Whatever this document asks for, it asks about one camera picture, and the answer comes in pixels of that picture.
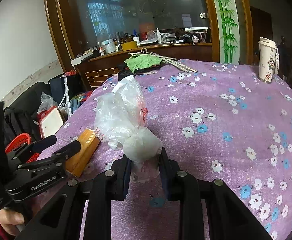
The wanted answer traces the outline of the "person's left hand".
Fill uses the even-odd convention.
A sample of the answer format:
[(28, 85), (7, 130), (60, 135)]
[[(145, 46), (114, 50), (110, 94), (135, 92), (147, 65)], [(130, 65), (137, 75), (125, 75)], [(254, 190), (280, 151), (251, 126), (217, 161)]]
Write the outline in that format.
[(20, 232), (18, 226), (24, 225), (24, 216), (8, 207), (0, 210), (0, 225), (11, 236)]

